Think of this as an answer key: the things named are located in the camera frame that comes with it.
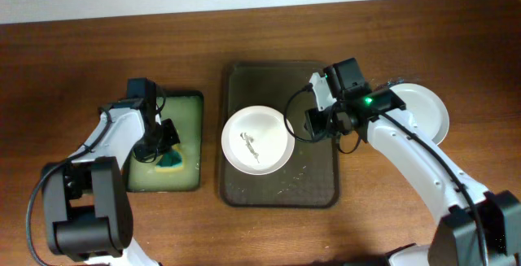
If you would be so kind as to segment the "yellow green sponge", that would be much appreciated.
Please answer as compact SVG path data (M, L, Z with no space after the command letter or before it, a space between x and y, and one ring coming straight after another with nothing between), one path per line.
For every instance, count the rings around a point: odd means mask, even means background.
M162 173L179 172L183 168L183 154L179 146L173 146L155 165L155 170Z

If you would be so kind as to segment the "pink plate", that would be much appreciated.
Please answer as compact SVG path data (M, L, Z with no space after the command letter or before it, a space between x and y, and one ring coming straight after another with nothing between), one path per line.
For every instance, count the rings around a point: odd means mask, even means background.
M236 111L224 124L221 149L240 172L263 176L276 172L291 158L296 140L280 111L250 106Z

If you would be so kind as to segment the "pale green plate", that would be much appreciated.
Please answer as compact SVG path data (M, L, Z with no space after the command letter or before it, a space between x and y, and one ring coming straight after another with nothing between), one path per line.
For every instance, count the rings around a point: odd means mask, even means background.
M417 84L402 83L391 90L406 104L418 127L439 145L449 132L449 113L443 101L428 88Z

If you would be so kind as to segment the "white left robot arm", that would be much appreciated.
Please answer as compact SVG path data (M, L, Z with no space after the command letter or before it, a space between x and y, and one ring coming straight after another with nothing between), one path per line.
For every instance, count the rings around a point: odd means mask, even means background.
M126 99L103 107L78 150L42 169L50 251L88 265L154 265L133 237L121 170L130 155L156 159L179 142L173 122L161 119L154 103Z

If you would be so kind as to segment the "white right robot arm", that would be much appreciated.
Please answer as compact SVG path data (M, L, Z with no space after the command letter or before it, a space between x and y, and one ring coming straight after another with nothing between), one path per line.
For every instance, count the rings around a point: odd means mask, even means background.
M308 89L317 104L308 121L313 140L356 132L400 171L436 222L431 244L403 246L377 265L520 263L520 201L508 190L490 192L460 169L393 90Z

